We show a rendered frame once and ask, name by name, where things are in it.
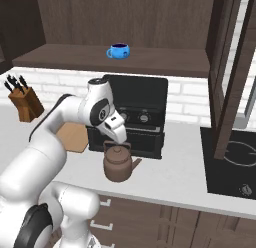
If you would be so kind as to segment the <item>black toaster oven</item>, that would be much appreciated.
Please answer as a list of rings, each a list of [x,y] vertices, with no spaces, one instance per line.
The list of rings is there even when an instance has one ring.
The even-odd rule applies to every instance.
[[[125,120],[131,154],[161,159],[168,93],[166,78],[105,74],[114,105]]]

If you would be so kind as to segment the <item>brown drawer unit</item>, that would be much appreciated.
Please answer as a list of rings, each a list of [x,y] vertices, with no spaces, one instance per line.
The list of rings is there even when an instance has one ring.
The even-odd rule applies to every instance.
[[[93,220],[102,225],[113,223],[113,230],[91,227],[101,244],[114,243],[115,248],[157,248],[164,244],[166,223],[161,205],[100,195],[100,201],[107,199],[111,199],[111,206],[100,205]]]

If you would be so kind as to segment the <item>wooden knife block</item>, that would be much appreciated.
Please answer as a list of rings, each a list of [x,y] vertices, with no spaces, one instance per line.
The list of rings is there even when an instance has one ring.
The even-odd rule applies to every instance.
[[[15,88],[8,98],[17,108],[20,122],[32,122],[44,112],[44,107],[32,87],[24,92]]]

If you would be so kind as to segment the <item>brown cupboard doors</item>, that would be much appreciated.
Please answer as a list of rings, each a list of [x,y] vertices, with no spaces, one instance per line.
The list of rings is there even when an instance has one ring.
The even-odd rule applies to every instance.
[[[156,248],[256,248],[256,220],[162,205]]]

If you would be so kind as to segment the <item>brown kettle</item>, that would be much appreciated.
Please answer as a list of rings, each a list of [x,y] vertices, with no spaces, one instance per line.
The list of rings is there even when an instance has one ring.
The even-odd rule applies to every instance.
[[[104,141],[103,168],[105,176],[112,182],[123,182],[128,180],[133,170],[142,161],[141,158],[132,160],[131,144],[116,144],[113,141]]]

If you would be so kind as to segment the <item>dark wood glass cabinet door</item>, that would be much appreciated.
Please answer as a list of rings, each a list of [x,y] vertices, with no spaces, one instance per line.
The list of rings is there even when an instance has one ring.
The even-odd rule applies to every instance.
[[[220,26],[208,76],[215,159],[223,159],[237,115],[251,61],[256,50],[256,0],[249,0],[226,92],[222,90],[241,0],[223,0]]]

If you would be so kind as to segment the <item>black hob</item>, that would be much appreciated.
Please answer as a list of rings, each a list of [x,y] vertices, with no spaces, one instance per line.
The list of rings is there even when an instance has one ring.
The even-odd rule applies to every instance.
[[[207,191],[256,200],[256,132],[233,130],[223,160],[213,158],[212,130],[200,133]]]

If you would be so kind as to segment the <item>dark wood cabinet shelf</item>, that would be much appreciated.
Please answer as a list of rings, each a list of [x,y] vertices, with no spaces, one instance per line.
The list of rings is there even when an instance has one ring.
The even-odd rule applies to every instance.
[[[45,44],[13,60],[18,67],[207,78],[203,49],[131,48],[127,59],[109,59],[106,46]]]

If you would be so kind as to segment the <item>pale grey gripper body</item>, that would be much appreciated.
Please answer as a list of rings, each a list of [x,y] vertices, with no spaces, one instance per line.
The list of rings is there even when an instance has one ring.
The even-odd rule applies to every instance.
[[[107,136],[118,144],[124,143],[127,140],[125,126],[121,125],[114,130],[109,130]]]

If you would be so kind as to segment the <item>blue mug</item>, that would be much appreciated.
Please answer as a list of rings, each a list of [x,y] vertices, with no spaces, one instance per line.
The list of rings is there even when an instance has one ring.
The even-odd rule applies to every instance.
[[[126,59],[130,56],[130,47],[124,43],[112,44],[106,51],[106,56],[110,59]]]

